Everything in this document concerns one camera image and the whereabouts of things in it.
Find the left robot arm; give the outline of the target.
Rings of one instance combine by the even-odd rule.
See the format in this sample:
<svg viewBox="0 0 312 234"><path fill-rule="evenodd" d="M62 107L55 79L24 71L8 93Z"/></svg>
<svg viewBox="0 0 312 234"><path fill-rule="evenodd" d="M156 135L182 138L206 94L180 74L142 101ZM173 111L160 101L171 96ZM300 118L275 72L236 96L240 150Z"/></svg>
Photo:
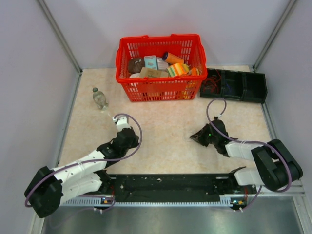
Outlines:
<svg viewBox="0 0 312 234"><path fill-rule="evenodd" d="M40 168L24 192L25 206L44 218L67 200L90 192L108 192L111 182L101 176L102 171L130 157L128 151L138 151L141 143L142 134L137 135L132 127L124 128L81 159L52 169Z"/></svg>

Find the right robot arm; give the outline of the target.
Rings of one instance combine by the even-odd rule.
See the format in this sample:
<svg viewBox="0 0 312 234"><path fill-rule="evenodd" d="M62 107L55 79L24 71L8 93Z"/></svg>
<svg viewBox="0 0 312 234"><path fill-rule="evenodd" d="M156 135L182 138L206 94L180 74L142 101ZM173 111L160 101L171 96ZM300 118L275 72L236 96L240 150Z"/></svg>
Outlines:
<svg viewBox="0 0 312 234"><path fill-rule="evenodd" d="M245 185L265 186L277 192L303 176L302 168L282 141L273 139L264 144L230 138L223 121L217 118L190 139L205 147L213 145L225 157L255 162L253 168L237 169L234 177L227 181L233 193L239 193Z"/></svg>

